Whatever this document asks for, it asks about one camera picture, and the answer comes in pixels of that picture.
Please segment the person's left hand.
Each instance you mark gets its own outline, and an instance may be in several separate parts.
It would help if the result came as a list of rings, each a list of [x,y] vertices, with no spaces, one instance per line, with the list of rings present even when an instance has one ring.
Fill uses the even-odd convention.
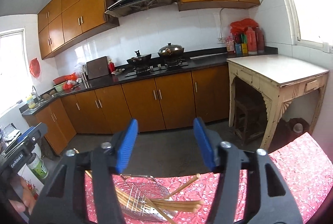
[[[33,208],[36,204],[36,200],[30,192],[25,179],[19,175],[17,176],[17,178],[20,180],[20,184],[22,186],[22,199],[21,202],[15,200],[9,200],[9,202],[17,212],[24,212],[26,208],[28,208],[29,214],[32,214]]]

